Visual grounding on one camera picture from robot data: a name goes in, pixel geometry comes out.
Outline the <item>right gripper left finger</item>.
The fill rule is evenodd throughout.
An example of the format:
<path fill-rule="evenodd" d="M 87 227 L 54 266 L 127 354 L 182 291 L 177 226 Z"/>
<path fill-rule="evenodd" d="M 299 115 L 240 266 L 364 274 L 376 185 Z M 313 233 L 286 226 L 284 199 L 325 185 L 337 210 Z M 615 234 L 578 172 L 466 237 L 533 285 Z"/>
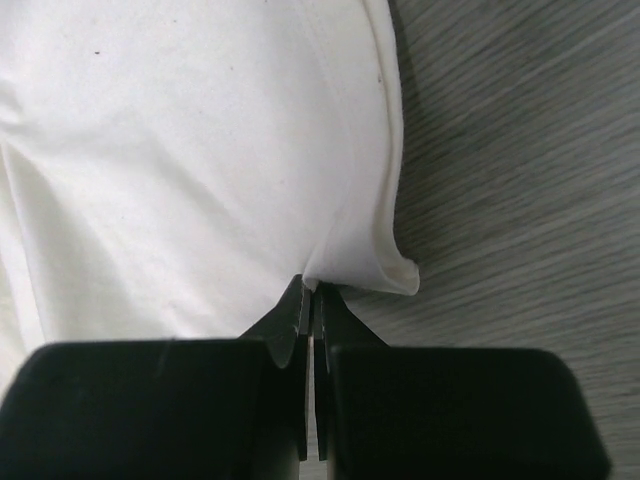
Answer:
<path fill-rule="evenodd" d="M 310 293 L 235 339 L 51 343 L 1 405 L 5 479 L 295 479 L 307 457 Z"/>

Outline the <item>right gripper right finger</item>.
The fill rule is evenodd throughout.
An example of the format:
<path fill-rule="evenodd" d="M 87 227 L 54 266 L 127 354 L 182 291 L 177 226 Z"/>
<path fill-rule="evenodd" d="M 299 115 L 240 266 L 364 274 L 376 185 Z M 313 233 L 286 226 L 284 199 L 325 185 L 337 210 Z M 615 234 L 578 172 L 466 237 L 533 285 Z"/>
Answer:
<path fill-rule="evenodd" d="M 579 383 L 525 348 L 391 346 L 336 287 L 313 296 L 319 457 L 332 479 L 605 479 Z"/>

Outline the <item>white t shirt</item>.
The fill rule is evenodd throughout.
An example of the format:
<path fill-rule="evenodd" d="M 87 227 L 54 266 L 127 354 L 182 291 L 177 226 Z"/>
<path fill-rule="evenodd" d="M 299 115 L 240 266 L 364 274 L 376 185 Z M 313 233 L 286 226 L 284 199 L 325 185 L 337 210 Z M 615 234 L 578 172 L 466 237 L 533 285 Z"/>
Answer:
<path fill-rule="evenodd" d="M 235 339 L 300 277 L 412 295 L 386 1 L 1 5 L 1 405 L 51 343 Z"/>

